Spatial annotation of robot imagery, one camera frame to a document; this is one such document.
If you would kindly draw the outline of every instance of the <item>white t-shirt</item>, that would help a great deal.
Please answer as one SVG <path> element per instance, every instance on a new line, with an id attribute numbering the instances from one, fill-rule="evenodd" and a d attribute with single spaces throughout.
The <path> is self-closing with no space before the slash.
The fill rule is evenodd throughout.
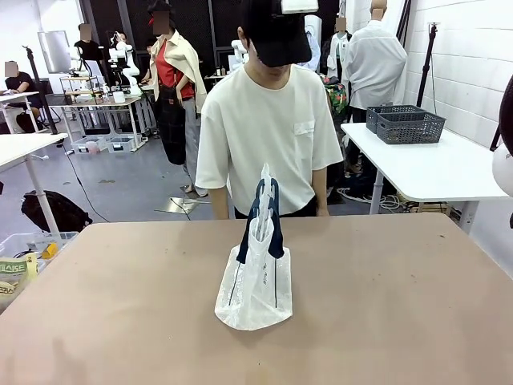
<path id="1" fill-rule="evenodd" d="M 244 67 L 219 82 L 201 112 L 196 186 L 223 188 L 247 215 L 265 163 L 280 186 L 280 215 L 315 196 L 312 171 L 342 161 L 321 79 L 293 65 L 280 90 L 249 78 Z"/>

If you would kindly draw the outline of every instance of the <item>gray plastic basket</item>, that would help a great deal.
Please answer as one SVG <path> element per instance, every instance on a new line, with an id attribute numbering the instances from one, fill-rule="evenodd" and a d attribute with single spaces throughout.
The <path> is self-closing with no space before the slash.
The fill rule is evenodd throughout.
<path id="1" fill-rule="evenodd" d="M 438 143 L 445 122 L 429 112 L 380 114 L 376 133 L 387 144 Z"/>
<path id="2" fill-rule="evenodd" d="M 381 106 L 367 108 L 367 128 L 373 133 L 376 133 L 378 128 L 378 114 L 388 113 L 402 113 L 402 112 L 426 112 L 419 107 L 415 106 Z"/>

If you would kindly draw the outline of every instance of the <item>plastic bin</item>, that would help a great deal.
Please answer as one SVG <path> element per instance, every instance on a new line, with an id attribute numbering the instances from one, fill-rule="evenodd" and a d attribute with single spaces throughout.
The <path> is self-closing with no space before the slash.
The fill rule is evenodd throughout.
<path id="1" fill-rule="evenodd" d="M 367 128 L 376 133 L 378 129 L 378 114 L 403 113 L 403 112 L 427 112 L 415 106 L 381 106 L 367 108 Z"/>
<path id="2" fill-rule="evenodd" d="M 387 144 L 432 144 L 440 141 L 446 120 L 429 112 L 378 115 L 378 138 Z"/>
<path id="3" fill-rule="evenodd" d="M 142 140 L 142 136 L 138 135 L 139 142 Z M 135 139 L 133 134 L 122 134 L 111 138 L 107 142 L 109 153 L 119 154 L 121 152 L 130 152 L 135 148 Z"/>
<path id="4" fill-rule="evenodd" d="M 111 136 L 88 135 L 85 138 L 74 142 L 71 147 L 75 150 L 75 154 L 88 154 L 89 149 L 87 148 L 86 143 L 96 142 L 98 144 L 99 150 L 103 151 L 107 149 L 107 142 L 110 138 Z"/>
<path id="5" fill-rule="evenodd" d="M 66 244 L 77 235 L 79 235 L 77 232 L 13 234 L 0 243 L 0 257 L 12 258 L 24 251 L 32 251 L 37 254 L 39 259 L 48 245 L 55 243 L 57 253 L 60 253 Z"/>

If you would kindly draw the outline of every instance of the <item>tan table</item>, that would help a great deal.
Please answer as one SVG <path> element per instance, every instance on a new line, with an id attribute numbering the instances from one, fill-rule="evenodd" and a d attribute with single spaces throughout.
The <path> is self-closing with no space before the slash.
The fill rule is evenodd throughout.
<path id="1" fill-rule="evenodd" d="M 282 225 L 294 315 L 257 332 L 214 315 L 243 221 L 88 227 L 0 316 L 0 383 L 513 383 L 513 282 L 447 217 Z"/>

